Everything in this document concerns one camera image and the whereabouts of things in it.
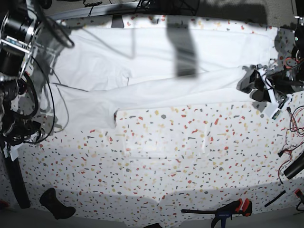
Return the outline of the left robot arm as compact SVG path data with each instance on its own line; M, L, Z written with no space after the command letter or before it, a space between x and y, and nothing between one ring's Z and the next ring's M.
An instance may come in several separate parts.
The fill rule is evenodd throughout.
M237 90L250 94L253 100L269 102L273 113L283 109L291 94L304 89L304 17L295 18L295 30L277 31L277 59L271 59L268 65L243 67L246 74L237 84Z

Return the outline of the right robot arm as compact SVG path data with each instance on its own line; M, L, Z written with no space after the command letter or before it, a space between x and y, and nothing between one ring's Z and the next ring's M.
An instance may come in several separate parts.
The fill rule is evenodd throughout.
M32 120L38 112L38 96L26 72L40 31L46 29L62 46L74 47L62 27L45 16L43 11L51 5L50 0L9 0L0 26L0 140L4 157L12 161L19 156L20 144L45 139L41 125ZM30 114L20 114L11 103L27 90L33 95L34 108Z

